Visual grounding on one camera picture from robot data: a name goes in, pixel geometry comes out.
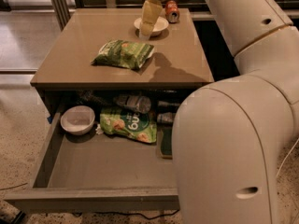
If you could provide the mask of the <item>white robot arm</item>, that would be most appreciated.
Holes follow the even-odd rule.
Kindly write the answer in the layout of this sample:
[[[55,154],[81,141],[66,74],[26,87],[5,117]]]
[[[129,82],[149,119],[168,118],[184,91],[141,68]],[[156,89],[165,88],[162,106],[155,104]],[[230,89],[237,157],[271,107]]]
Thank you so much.
[[[274,0],[205,0],[237,77],[180,106],[172,157],[184,224],[278,224],[277,162],[298,134],[299,31]]]

